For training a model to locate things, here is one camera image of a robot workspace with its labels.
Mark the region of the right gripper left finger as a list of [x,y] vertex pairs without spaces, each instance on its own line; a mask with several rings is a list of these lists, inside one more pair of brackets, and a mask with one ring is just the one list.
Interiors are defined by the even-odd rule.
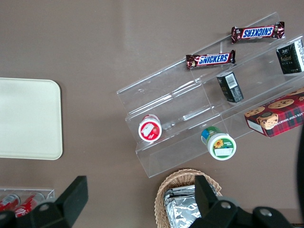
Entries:
[[29,215],[33,228],[71,228],[88,202],[86,176],[77,176],[54,201],[38,205]]

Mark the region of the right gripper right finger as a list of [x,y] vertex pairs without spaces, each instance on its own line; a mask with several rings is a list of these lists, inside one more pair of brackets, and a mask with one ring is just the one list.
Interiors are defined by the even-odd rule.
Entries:
[[219,200],[203,175],[195,177],[195,200],[201,215],[193,222],[195,228],[231,228],[236,222],[237,207]]

